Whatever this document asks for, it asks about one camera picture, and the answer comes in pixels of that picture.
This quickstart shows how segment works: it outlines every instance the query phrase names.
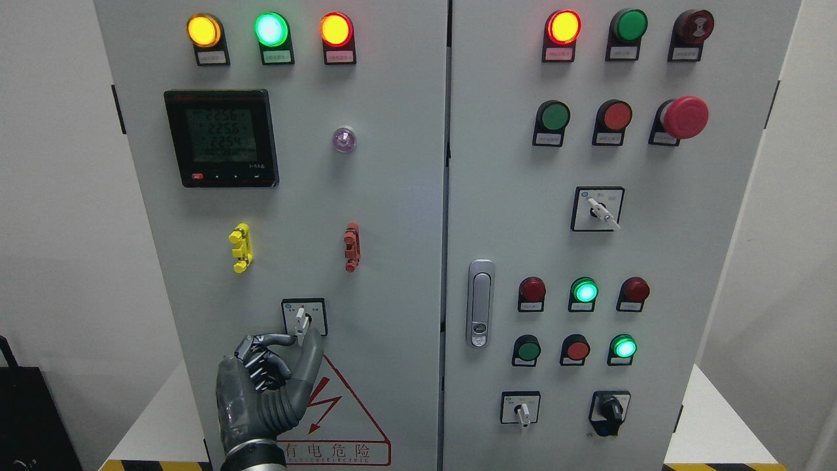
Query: yellow indicator light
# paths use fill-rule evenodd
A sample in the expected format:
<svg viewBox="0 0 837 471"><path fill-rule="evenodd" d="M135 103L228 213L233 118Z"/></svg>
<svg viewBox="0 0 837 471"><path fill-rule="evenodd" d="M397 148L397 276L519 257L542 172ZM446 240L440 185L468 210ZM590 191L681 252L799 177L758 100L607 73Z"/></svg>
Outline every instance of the yellow indicator light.
<svg viewBox="0 0 837 471"><path fill-rule="evenodd" d="M547 34L555 44L570 44L581 33L581 17L573 10L561 10L552 14L547 22Z"/></svg>
<svg viewBox="0 0 837 471"><path fill-rule="evenodd" d="M343 13L328 13L320 21L320 36L331 47L341 48L349 44L352 33L352 21Z"/></svg>
<svg viewBox="0 0 837 471"><path fill-rule="evenodd" d="M186 33L199 48L211 48L221 41L221 22L209 13L195 13L186 22Z"/></svg>

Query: illuminated green light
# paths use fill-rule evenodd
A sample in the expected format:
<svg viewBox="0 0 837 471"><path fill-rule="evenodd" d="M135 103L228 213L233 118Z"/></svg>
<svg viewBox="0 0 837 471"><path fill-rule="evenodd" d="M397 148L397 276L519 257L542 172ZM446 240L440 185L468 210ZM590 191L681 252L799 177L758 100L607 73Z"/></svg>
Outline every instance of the illuminated green light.
<svg viewBox="0 0 837 471"><path fill-rule="evenodd" d="M253 30L259 42L270 48L281 46L288 39L288 22L278 13L260 14L256 18Z"/></svg>
<svg viewBox="0 0 837 471"><path fill-rule="evenodd" d="M580 303L591 303L598 296L598 287L592 278L579 278L573 283L573 297Z"/></svg>
<svg viewBox="0 0 837 471"><path fill-rule="evenodd" d="M630 335L620 335L614 339L611 349L619 358L630 358L636 353L636 342Z"/></svg>

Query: red indicator light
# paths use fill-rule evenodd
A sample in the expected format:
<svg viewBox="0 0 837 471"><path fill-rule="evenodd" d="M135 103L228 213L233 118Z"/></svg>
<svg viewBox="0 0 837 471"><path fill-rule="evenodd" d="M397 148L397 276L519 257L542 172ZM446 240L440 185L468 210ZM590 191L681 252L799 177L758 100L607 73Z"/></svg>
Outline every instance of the red indicator light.
<svg viewBox="0 0 837 471"><path fill-rule="evenodd" d="M528 277L521 282L520 294L527 303L540 303L547 296L547 285L538 277Z"/></svg>
<svg viewBox="0 0 837 471"><path fill-rule="evenodd" d="M352 40L352 21L343 13L331 12L320 21L320 37L333 48L341 48Z"/></svg>
<svg viewBox="0 0 837 471"><path fill-rule="evenodd" d="M573 10L558 10L547 21L547 36L555 44L571 44L579 33L581 17Z"/></svg>
<svg viewBox="0 0 837 471"><path fill-rule="evenodd" d="M640 277L632 277L622 283L622 296L632 303L643 303L651 294L648 283Z"/></svg>

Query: digital power meter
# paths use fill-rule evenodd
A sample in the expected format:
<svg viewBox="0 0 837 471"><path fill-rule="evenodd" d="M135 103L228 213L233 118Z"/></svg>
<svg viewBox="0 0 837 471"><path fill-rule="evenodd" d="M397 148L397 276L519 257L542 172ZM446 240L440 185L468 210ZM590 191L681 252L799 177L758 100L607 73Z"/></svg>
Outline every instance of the digital power meter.
<svg viewBox="0 0 837 471"><path fill-rule="evenodd" d="M267 90L170 90L163 96L183 186L276 186Z"/></svg>

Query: robotic hand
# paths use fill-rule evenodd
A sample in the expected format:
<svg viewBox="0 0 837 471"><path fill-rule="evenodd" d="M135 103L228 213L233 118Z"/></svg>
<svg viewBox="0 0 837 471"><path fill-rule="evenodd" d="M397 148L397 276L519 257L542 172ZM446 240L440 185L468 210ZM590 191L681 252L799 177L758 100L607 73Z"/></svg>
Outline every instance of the robotic hand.
<svg viewBox="0 0 837 471"><path fill-rule="evenodd" d="M268 350L270 345L294 343L293 335L248 335L233 358L224 357L218 364L215 397L227 454L221 471L286 469L276 436L300 423L323 356L322 337L315 327L305 336L293 370Z"/></svg>

